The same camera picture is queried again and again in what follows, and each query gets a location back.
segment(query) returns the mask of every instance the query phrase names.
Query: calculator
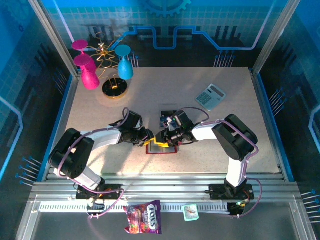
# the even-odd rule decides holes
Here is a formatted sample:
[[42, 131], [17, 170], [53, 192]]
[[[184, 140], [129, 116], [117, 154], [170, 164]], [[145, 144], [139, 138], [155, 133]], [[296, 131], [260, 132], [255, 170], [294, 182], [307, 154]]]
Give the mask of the calculator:
[[206, 110], [211, 111], [225, 97], [226, 94], [219, 87], [210, 84], [195, 100]]

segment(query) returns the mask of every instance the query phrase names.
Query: purple snack bag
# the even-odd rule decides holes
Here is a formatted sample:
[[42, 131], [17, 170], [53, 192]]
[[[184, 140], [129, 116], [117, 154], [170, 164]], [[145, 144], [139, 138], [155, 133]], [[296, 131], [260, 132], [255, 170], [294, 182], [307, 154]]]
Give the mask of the purple snack bag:
[[125, 206], [129, 226], [128, 234], [162, 234], [160, 200], [145, 204]]

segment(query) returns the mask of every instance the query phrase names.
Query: white table surface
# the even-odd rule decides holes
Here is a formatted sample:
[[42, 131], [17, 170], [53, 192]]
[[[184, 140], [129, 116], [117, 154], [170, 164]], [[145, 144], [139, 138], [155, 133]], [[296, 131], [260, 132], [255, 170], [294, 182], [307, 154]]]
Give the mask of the white table surface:
[[[106, 75], [116, 73], [108, 69]], [[210, 120], [235, 114], [258, 137], [260, 152], [248, 166], [250, 173], [278, 173], [270, 139], [257, 100], [250, 72], [246, 67], [158, 67], [135, 68], [126, 95], [109, 99], [100, 86], [87, 90], [80, 81], [67, 123], [68, 128], [92, 131], [122, 119], [122, 110], [142, 116], [143, 124], [156, 135], [160, 129], [160, 113], [182, 107], [199, 107], [195, 98], [209, 84], [226, 94], [216, 108], [208, 112]], [[186, 110], [193, 123], [206, 116], [197, 110]], [[94, 150], [88, 166], [97, 174], [160, 174], [160, 173], [227, 173], [228, 156], [217, 140], [203, 140], [180, 146], [177, 154], [146, 154], [145, 147], [130, 143], [110, 145]]]

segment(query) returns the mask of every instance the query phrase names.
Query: calculator display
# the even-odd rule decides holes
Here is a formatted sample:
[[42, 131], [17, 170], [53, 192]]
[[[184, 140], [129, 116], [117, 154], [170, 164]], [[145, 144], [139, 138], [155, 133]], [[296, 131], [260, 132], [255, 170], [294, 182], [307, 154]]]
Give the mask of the calculator display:
[[216, 89], [214, 86], [211, 86], [210, 87], [215, 93], [217, 93], [220, 97], [224, 97], [225, 95], [222, 93], [222, 92], [220, 92], [218, 89]]

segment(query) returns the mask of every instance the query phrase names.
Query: small packet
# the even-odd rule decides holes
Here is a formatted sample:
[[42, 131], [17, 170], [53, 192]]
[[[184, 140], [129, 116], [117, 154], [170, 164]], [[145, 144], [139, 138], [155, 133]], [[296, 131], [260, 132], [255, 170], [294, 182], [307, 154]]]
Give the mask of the small packet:
[[160, 200], [125, 206], [124, 211], [129, 222], [124, 230], [128, 234], [162, 234]]

